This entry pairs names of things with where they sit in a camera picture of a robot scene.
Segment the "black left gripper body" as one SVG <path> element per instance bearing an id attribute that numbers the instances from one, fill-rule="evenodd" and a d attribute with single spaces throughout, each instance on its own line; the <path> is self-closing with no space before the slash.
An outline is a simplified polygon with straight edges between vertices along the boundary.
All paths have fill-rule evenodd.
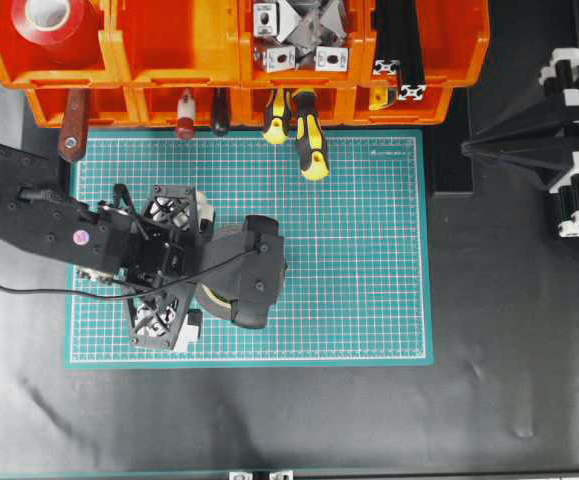
<path id="1" fill-rule="evenodd" d="M 190 307 L 196 285 L 180 279 L 198 270 L 194 261 L 200 246 L 212 239 L 214 208 L 190 186 L 154 186 L 138 213 L 126 185 L 116 184 L 113 205 L 120 204 L 138 233 L 135 258 L 121 281 L 130 344 L 184 352 L 200 337 L 202 312 Z"/>

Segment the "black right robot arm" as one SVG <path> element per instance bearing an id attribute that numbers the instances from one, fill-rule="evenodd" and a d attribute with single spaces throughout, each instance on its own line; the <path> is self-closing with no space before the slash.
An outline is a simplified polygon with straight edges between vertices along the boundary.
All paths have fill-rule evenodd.
<path id="1" fill-rule="evenodd" d="M 548 225 L 579 255 L 579 48 L 556 48 L 538 78 L 543 99 L 462 145 L 464 155 L 525 176 L 545 195 Z"/>

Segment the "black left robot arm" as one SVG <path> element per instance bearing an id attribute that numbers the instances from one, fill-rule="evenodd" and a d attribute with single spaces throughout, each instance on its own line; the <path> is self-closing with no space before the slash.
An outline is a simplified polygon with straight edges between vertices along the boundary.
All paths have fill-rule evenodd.
<path id="1" fill-rule="evenodd" d="M 200 338 L 191 306 L 212 236 L 214 211 L 190 186 L 156 185 L 142 209 L 126 185 L 95 208 L 72 197 L 56 160 L 0 144 L 0 239 L 72 264 L 84 278 L 117 286 L 131 344 L 184 352 Z"/>

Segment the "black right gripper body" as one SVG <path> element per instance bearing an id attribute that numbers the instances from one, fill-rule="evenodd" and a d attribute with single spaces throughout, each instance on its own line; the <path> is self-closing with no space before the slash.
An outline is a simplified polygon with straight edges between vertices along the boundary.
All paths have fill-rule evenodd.
<path id="1" fill-rule="evenodd" d="M 579 106 L 538 104 L 462 144 L 462 153 L 557 193 L 579 175 Z"/>

